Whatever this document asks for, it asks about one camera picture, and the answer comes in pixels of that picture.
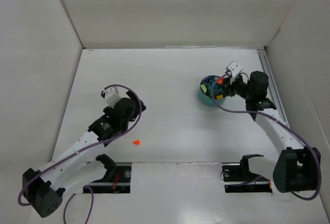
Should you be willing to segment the lime green lego brick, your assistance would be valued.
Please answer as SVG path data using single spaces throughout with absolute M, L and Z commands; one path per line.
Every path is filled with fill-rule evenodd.
M 207 95 L 207 87 L 205 85 L 200 85 L 200 88 L 203 95 Z

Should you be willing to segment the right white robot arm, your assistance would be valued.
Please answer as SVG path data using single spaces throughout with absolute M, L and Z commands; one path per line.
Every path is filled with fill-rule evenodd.
M 263 129 L 278 152 L 276 161 L 259 154 L 243 156 L 240 164 L 246 176 L 269 179 L 281 193 L 295 195 L 313 190 L 315 193 L 308 199 L 314 199 L 321 188 L 321 154 L 283 123 L 275 104 L 267 97 L 268 76 L 254 71 L 244 82 L 241 75 L 234 77 L 228 72 L 220 82 L 226 97 L 238 95 L 245 100 L 245 113 Z

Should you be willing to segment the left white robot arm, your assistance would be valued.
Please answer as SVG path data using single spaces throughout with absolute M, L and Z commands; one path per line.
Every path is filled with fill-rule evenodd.
M 95 180 L 108 179 L 115 173 L 116 163 L 105 153 L 112 141 L 127 134 L 136 125 L 144 103 L 132 91 L 125 97 L 117 87 L 103 90 L 106 102 L 103 115 L 89 125 L 86 132 L 60 156 L 47 165 L 22 175 L 22 193 L 27 204 L 41 218 L 53 214 L 69 194 L 78 194 Z

